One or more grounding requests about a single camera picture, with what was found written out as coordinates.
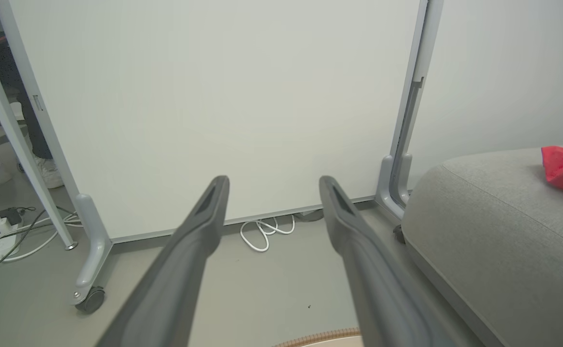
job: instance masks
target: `whiteboard stand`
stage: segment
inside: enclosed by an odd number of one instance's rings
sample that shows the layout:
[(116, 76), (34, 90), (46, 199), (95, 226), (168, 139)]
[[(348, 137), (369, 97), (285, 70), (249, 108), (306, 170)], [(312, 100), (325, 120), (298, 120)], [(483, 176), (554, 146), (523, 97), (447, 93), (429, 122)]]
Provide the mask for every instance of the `whiteboard stand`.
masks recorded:
[(407, 153), (416, 120), (418, 105), (423, 94), (427, 70), (436, 42), (444, 0), (429, 0), (424, 11), (419, 12), (412, 39), (411, 59), (403, 86), (401, 106), (391, 154), (382, 159), (375, 200), (400, 222), (405, 205), (410, 199), (408, 176), (412, 154)]
[[(10, 3), (7, 0), (0, 0), (0, 18), (3, 29), (5, 31), (5, 35), (8, 38), (8, 42), (10, 43), (10, 49), (12, 51), (13, 59), (15, 60), (16, 66), (18, 67), (18, 71), (20, 72), (22, 83), (27, 90), (28, 98), (30, 99), (31, 103), (36, 106), (34, 108), (35, 116), (37, 117), (37, 121), (40, 124), (41, 131), (43, 132), (44, 137), (46, 138), (46, 143), (48, 143), (48, 147), (52, 152), (54, 162), (56, 163), (59, 172), (61, 173), (61, 177), (63, 178), (63, 182), (65, 183), (65, 188), (67, 189), (70, 199), (72, 199), (76, 213), (78, 213), (78, 216), (82, 221), (82, 225), (84, 226), (84, 230), (87, 233), (87, 237), (89, 237), (90, 240), (91, 245), (89, 255), (75, 281), (74, 290), (68, 293), (68, 301), (72, 305), (76, 305), (79, 310), (91, 313), (95, 309), (99, 308), (99, 305), (103, 303), (104, 292), (103, 290), (100, 290), (101, 288), (94, 287), (93, 283), (97, 275), (99, 274), (99, 271), (101, 270), (106, 257), (110, 253), (112, 242), (110, 241), (110, 238), (106, 233), (104, 224), (101, 222), (101, 218), (99, 217), (99, 213), (97, 212), (93, 199), (91, 198), (91, 196), (80, 194), (80, 192), (78, 191), (74, 176), (69, 169), (67, 160), (63, 154), (63, 150), (61, 149), (61, 144), (59, 143), (59, 139), (54, 132), (52, 122), (50, 121), (50, 117), (48, 116), (48, 110), (46, 110), (44, 101), (41, 97), (39, 86), (35, 81), (35, 76), (33, 75), (33, 70), (31, 69), (30, 62), (28, 61), (28, 56), (26, 50), (24, 49), (24, 44), (18, 31), (15, 18), (13, 17)], [(0, 92), (2, 96), (5, 97), (4, 92), (2, 92), (1, 84)], [(1, 117), (0, 119), (1, 124), (3, 124), (4, 121)], [(10, 121), (12, 121), (13, 124), (15, 124), (15, 126), (17, 127), (15, 120), (13, 120), (13, 116)], [(21, 135), (20, 138), (22, 139), (22, 144), (24, 144), (24, 139)], [(13, 141), (11, 138), (10, 141), (15, 147), (15, 141)], [(28, 158), (31, 160), (30, 162), (33, 162), (33, 158), (30, 152), (28, 150), (25, 152), (28, 155)], [(21, 159), (21, 162), (24, 166), (25, 160)], [(48, 193), (48, 190), (45, 186), (43, 186), (43, 184), (41, 185), (41, 187), (43, 187), (44, 191)]]
[(0, 81), (0, 122), (1, 126), (5, 130), (5, 134), (10, 140), (10, 143), (15, 151), (18, 160), (22, 164), (24, 171), (27, 173), (35, 193), (39, 196), (41, 203), (46, 209), (46, 212), (50, 216), (50, 220), (65, 244), (66, 250), (72, 250), (77, 246), (78, 242), (72, 239), (72, 236), (68, 233), (67, 227), (65, 226), (59, 211), (57, 210), (48, 188), (45, 186), (43, 179), (41, 178), (41, 173), (37, 170), (37, 165), (33, 160), (33, 155), (29, 151), (27, 144), (22, 136), (20, 126), (15, 119), (13, 110), (10, 106), (10, 102), (5, 95), (1, 81)]

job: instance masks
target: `dark pants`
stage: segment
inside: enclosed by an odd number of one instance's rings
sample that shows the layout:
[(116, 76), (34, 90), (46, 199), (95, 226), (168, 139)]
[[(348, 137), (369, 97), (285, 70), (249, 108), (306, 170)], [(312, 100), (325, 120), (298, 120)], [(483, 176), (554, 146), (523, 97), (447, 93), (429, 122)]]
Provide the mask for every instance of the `dark pants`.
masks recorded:
[(6, 43), (0, 44), (0, 81), (3, 86), (9, 85), (19, 91), (16, 99), (22, 105), (22, 116), (24, 116), (24, 120), (27, 123), (28, 136), (33, 145), (33, 154), (40, 158), (51, 160), (52, 154), (48, 148), (48, 143), (46, 143), (46, 139), (41, 132), (39, 123), (37, 123), (33, 105), (31, 105), (31, 101), (28, 99), (10, 47)]

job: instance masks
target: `white plug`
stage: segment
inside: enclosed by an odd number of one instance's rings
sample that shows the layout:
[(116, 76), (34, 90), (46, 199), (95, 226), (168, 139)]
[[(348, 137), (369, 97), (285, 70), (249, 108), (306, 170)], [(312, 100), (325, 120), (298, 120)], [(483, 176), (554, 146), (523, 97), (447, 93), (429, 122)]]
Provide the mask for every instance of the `white plug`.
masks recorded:
[(0, 233), (1, 235), (7, 235), (8, 233), (11, 233), (11, 224), (8, 223), (8, 219), (7, 218), (1, 218), (0, 219)]

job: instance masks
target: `wicker rim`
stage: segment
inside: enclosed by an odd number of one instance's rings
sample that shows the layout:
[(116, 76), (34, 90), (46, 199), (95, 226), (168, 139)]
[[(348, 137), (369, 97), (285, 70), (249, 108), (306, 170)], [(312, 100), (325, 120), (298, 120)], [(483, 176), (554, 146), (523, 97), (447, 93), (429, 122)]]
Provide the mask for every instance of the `wicker rim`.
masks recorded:
[(330, 332), (311, 334), (309, 336), (304, 336), (296, 340), (290, 340), (288, 342), (275, 345), (274, 347), (303, 347), (306, 345), (311, 345), (312, 343), (334, 340), (336, 338), (360, 336), (360, 335), (361, 335), (361, 331), (359, 330), (359, 328), (332, 330)]

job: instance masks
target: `gray sofa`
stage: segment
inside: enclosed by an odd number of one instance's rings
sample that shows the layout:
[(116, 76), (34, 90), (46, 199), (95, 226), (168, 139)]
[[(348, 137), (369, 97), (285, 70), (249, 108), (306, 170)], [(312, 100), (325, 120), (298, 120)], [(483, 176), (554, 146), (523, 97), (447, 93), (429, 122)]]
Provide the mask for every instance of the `gray sofa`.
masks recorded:
[(563, 191), (541, 150), (434, 167), (402, 221), (416, 264), (487, 347), (563, 347)]

